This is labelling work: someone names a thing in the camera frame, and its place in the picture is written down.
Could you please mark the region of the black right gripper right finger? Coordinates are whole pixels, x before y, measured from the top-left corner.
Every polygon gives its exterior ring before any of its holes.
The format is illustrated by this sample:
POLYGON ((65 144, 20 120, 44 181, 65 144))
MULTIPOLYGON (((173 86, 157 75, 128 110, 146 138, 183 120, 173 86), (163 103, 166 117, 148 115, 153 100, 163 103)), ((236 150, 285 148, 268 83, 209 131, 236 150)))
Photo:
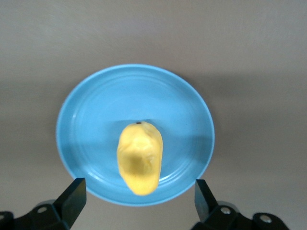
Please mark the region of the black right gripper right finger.
POLYGON ((205 180, 195 182, 194 204, 200 221, 193 230, 287 230, 277 216, 258 212, 251 219, 243 216, 231 203, 218 202, 205 180))

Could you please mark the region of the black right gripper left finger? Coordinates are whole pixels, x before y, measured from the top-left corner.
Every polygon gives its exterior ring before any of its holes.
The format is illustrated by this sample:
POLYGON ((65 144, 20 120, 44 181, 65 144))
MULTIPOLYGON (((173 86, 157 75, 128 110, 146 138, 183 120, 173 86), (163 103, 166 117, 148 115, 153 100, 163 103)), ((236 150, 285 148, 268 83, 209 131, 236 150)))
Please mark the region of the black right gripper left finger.
POLYGON ((76 178, 56 199, 45 201, 27 214, 15 218, 10 211, 0 213, 2 230, 69 230, 87 201, 86 180, 76 178))

